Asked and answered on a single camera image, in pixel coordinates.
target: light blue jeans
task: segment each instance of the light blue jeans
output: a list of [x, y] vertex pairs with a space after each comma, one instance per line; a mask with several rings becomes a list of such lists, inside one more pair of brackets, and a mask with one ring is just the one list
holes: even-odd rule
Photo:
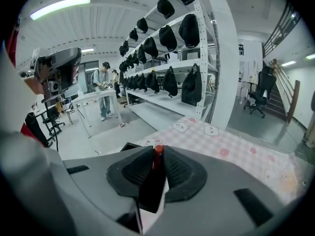
[[99, 109], [100, 109], [100, 116], [106, 117], [106, 115], [110, 113], [109, 96], [99, 98], [98, 103], [99, 103]]

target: black chair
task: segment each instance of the black chair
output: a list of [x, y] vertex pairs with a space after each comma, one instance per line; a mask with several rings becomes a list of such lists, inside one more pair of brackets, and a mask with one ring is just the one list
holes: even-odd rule
[[47, 117], [48, 118], [46, 118], [43, 121], [43, 123], [51, 123], [52, 127], [49, 128], [49, 131], [51, 132], [52, 130], [54, 130], [54, 127], [55, 127], [58, 129], [57, 133], [60, 133], [61, 129], [59, 128], [59, 126], [62, 124], [65, 126], [65, 123], [57, 120], [59, 117], [59, 112], [58, 112], [57, 108], [54, 107], [54, 108], [48, 109]]
[[260, 106], [265, 106], [270, 99], [270, 91], [277, 78], [272, 75], [273, 70], [270, 67], [264, 67], [261, 72], [258, 73], [258, 85], [256, 91], [252, 92], [252, 87], [249, 92], [250, 98], [255, 99], [253, 105], [245, 105], [245, 108], [250, 109], [250, 114], [252, 115], [255, 110], [258, 110], [262, 114], [262, 118], [265, 118], [264, 112], [261, 111]]
[[69, 121], [71, 122], [71, 124], [73, 124], [73, 123], [72, 123], [72, 119], [71, 119], [71, 117], [70, 117], [70, 114], [72, 114], [72, 113], [75, 112], [72, 103], [69, 104], [69, 108], [68, 108], [65, 112], [66, 112], [66, 114], [67, 114], [67, 116], [68, 116], [68, 118], [69, 118]]

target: red component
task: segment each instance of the red component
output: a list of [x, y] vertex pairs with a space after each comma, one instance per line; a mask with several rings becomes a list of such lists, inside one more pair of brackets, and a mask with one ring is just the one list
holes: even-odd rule
[[153, 170], [156, 170], [163, 160], [164, 145], [156, 145], [154, 149]]

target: cable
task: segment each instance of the cable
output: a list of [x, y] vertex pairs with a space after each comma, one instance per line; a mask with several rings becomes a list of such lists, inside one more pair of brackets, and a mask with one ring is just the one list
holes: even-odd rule
[[57, 151], [59, 152], [59, 150], [58, 150], [58, 138], [57, 138], [57, 135], [56, 135], [55, 126], [54, 126], [54, 124], [53, 124], [53, 122], [51, 120], [50, 113], [48, 112], [47, 102], [45, 102], [45, 107], [46, 107], [46, 111], [47, 111], [47, 117], [49, 118], [50, 123], [52, 124], [53, 129], [54, 129], [54, 133], [55, 133], [55, 137], [56, 137], [56, 148], [57, 148]]

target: cartoon print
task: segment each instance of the cartoon print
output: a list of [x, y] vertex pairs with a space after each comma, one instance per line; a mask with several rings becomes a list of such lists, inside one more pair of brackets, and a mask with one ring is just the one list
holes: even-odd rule
[[172, 125], [172, 127], [180, 133], [185, 133], [189, 129], [189, 126], [181, 121]]
[[219, 130], [216, 127], [205, 125], [204, 127], [205, 134], [208, 136], [220, 136]]
[[142, 140], [139, 143], [139, 145], [140, 146], [153, 146], [155, 148], [157, 144], [161, 144], [161, 143], [162, 143], [162, 139], [146, 138]]
[[228, 149], [225, 148], [221, 148], [219, 154], [222, 156], [228, 156], [228, 154], [230, 153], [230, 151]]
[[251, 147], [250, 152], [253, 153], [254, 155], [257, 153], [257, 151], [254, 147]]
[[196, 123], [196, 119], [195, 119], [195, 118], [189, 118], [189, 120], [190, 120], [191, 122]]
[[268, 187], [274, 187], [276, 183], [276, 174], [273, 171], [266, 169], [264, 181]]
[[268, 159], [269, 159], [270, 161], [272, 161], [273, 163], [275, 162], [275, 158], [274, 158], [273, 156], [271, 156], [271, 155], [268, 155]]

